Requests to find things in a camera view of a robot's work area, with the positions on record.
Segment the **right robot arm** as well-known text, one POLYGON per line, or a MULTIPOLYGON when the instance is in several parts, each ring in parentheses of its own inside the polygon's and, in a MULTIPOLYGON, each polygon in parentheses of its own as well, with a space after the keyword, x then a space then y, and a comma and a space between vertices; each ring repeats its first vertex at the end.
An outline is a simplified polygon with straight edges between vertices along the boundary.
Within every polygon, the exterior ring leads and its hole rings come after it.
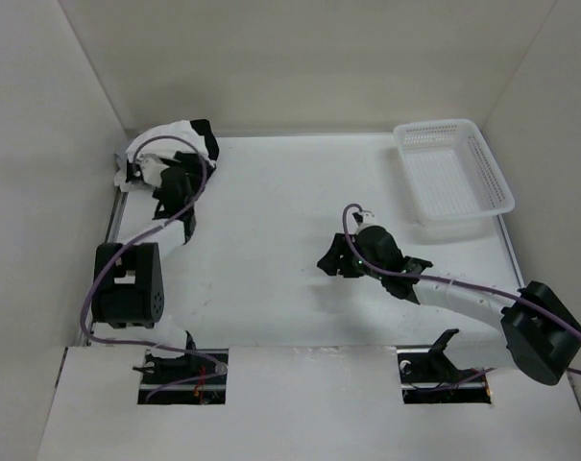
POLYGON ((471 369, 515 368, 554 386, 581 349, 581 325, 548 285, 532 281, 510 293, 439 272, 431 261, 404 254, 379 225, 335 234, 316 266, 330 277, 375 279, 398 300, 487 326, 479 339, 447 328, 432 344, 428 369, 442 380, 471 369))

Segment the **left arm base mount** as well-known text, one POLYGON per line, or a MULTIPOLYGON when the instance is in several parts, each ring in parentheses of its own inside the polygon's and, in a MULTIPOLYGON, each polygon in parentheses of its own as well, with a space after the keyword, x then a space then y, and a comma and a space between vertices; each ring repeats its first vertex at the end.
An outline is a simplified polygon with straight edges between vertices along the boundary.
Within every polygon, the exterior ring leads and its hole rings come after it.
POLYGON ((223 405, 227 376, 220 375, 209 359, 183 354, 161 356, 146 351, 143 364, 133 367, 140 374, 139 405, 223 405))

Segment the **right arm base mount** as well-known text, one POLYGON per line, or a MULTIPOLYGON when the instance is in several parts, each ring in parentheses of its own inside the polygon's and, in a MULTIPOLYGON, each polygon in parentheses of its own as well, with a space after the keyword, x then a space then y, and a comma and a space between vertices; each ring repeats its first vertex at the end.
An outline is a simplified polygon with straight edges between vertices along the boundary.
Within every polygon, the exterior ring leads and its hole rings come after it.
POLYGON ((485 371, 458 369, 445 355, 458 328, 445 330, 430 346, 397 349, 401 397, 405 404, 491 404, 485 371))

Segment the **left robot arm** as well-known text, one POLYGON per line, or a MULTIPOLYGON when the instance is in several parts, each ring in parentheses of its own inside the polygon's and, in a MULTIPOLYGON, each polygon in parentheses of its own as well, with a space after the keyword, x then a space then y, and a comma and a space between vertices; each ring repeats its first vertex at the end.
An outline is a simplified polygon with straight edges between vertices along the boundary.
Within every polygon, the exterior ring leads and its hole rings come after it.
POLYGON ((165 371, 185 383, 198 372, 195 346, 165 307, 162 260, 186 245, 196 228, 194 205, 207 169, 163 165, 147 174, 157 201, 151 225, 95 253, 94 281, 82 317, 89 340, 101 345, 144 346, 165 360, 165 371))

